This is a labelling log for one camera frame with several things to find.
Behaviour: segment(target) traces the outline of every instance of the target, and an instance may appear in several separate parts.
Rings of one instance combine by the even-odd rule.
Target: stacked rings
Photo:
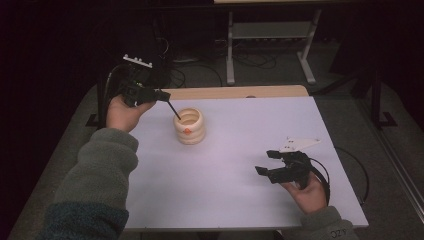
[[[206,134],[202,112],[196,108],[184,108],[178,112],[181,120],[174,116],[174,127],[178,140],[183,144],[197,144]]]

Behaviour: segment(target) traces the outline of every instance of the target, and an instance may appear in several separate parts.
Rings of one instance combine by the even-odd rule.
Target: sweatshirt cuff
[[[302,216],[300,222],[306,230],[313,231],[340,220],[341,216],[337,209],[333,206],[329,206],[317,212]]]
[[[138,148],[138,140],[129,133],[115,128],[102,128],[96,131],[90,138],[90,141],[106,141],[123,144],[134,152]]]

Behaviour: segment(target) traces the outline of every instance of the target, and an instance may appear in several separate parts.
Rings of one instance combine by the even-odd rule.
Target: black controller
[[[267,151],[269,158],[283,159],[286,164],[283,168],[268,170],[256,166],[256,171],[261,176],[267,176],[271,183],[297,182],[300,189],[308,186],[309,172],[312,170],[311,159],[302,152],[280,153],[279,151]]]
[[[158,89],[144,87],[135,82],[125,82],[121,86],[124,102],[129,107],[136,107],[143,103],[162,101],[169,102],[171,94]]]

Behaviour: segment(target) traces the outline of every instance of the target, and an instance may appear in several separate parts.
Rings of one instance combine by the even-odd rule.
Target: person's left hand
[[[152,108],[155,103],[143,103],[137,107],[129,107],[124,103],[124,97],[118,95],[110,101],[106,116],[106,127],[130,132],[137,126],[141,115]]]
[[[313,172],[309,172],[308,186],[300,190],[292,183],[281,183],[293,197],[299,208],[305,213],[310,214],[327,207],[325,191],[322,183]]]

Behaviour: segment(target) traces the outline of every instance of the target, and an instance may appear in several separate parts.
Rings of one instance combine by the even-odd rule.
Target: table surface
[[[324,0],[214,0],[214,3],[275,3],[275,2],[328,2]]]
[[[322,141],[303,152],[327,168],[332,191],[330,205],[336,206],[354,226],[367,226],[315,101],[302,88],[222,88],[222,95],[214,88],[169,90],[177,110],[195,107],[202,111],[206,137],[196,145],[178,142],[173,114],[166,103],[158,102],[142,116],[141,124],[131,132],[140,142],[140,162],[130,175],[126,231],[300,226],[302,213],[290,195],[255,170],[255,166],[284,166],[279,160],[269,159],[266,151],[278,150],[287,137]],[[293,96],[295,89],[299,97]],[[257,98],[244,98],[246,94]]]

